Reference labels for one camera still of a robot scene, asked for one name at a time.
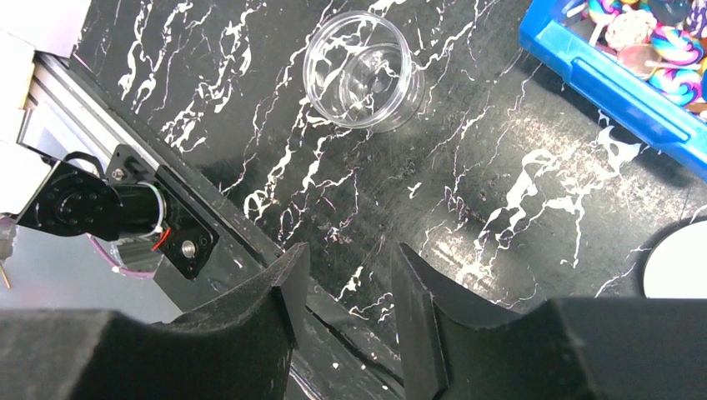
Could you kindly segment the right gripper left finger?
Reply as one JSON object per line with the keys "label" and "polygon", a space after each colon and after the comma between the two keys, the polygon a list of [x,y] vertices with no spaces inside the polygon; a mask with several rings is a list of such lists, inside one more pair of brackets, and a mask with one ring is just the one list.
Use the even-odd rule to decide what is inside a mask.
{"label": "right gripper left finger", "polygon": [[170,323],[109,310],[1,314],[4,399],[282,399],[303,336],[308,244]]}

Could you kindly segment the blue bin of lollipops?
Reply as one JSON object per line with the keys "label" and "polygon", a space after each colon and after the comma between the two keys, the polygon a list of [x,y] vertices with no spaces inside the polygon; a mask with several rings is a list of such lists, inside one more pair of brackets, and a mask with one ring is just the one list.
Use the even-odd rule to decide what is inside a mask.
{"label": "blue bin of lollipops", "polygon": [[706,125],[563,24],[576,1],[530,3],[519,45],[616,122],[706,178]]}

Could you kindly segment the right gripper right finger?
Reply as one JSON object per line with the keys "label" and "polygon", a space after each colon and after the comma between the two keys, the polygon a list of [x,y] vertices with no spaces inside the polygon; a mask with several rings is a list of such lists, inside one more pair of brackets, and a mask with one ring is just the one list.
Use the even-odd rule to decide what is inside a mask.
{"label": "right gripper right finger", "polygon": [[408,399],[703,399],[706,303],[559,297],[521,314],[431,267],[390,265]]}

